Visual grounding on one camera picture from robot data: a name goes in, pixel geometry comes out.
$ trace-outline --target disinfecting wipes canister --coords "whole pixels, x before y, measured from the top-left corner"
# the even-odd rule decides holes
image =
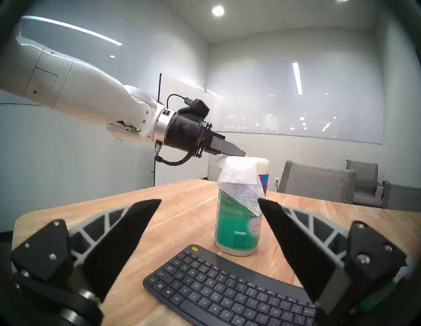
[[[252,254],[259,242],[261,211],[257,202],[266,194],[269,161],[258,157],[222,157],[215,245],[236,256]]]

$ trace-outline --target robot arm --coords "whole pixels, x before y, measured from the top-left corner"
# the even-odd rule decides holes
[[[106,124],[106,129],[124,141],[148,141],[179,148],[190,157],[212,154],[244,156],[225,137],[212,132],[204,121],[209,108],[200,100],[185,103],[188,109],[174,112],[140,89],[118,80],[79,59],[49,49],[16,32],[0,58],[0,89],[26,97],[81,120]]]

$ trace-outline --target ceiling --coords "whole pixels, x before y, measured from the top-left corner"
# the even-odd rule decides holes
[[[375,0],[164,0],[207,42],[306,27],[347,27],[373,30]],[[212,8],[221,5],[222,17]]]

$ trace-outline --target green label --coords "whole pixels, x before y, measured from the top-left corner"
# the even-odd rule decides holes
[[[261,217],[219,191],[215,238],[218,243],[235,250],[250,250],[257,246]]]

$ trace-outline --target black keyboard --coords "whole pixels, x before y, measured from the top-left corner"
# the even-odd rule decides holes
[[[143,280],[161,303],[198,326],[314,326],[304,289],[242,267],[196,244]]]

